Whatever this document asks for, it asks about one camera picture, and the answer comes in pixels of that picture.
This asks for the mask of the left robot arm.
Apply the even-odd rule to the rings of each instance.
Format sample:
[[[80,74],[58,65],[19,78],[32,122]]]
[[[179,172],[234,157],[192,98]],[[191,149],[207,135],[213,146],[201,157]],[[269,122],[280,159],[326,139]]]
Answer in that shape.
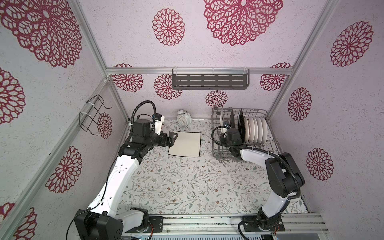
[[[155,114],[154,120],[138,119],[132,124],[132,136],[124,142],[109,170],[106,183],[86,210],[78,210],[73,218],[82,240],[119,240],[128,231],[154,231],[148,211],[131,208],[118,215],[117,210],[125,185],[145,155],[153,147],[172,147],[178,134],[164,133],[165,118]]]

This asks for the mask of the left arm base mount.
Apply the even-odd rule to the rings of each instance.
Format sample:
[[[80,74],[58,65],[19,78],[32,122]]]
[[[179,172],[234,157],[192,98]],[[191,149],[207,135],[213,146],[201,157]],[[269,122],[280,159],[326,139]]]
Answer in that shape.
[[[145,209],[132,208],[120,216],[123,222],[123,233],[161,233],[164,217],[150,216]]]

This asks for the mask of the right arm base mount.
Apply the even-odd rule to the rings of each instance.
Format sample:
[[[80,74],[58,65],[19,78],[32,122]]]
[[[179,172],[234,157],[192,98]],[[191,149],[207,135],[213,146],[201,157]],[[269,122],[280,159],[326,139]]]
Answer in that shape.
[[[270,218],[262,215],[243,216],[239,225],[244,227],[245,232],[283,232],[286,230],[281,214]]]

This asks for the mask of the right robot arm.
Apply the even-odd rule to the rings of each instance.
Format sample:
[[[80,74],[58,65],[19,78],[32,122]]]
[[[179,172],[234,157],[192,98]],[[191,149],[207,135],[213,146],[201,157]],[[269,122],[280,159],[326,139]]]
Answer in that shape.
[[[227,128],[218,145],[228,148],[232,156],[256,164],[267,171],[272,192],[259,211],[261,219],[277,218],[291,200],[301,197],[301,187],[305,184],[305,179],[291,154],[277,155],[248,146],[242,141],[241,134],[236,128]]]

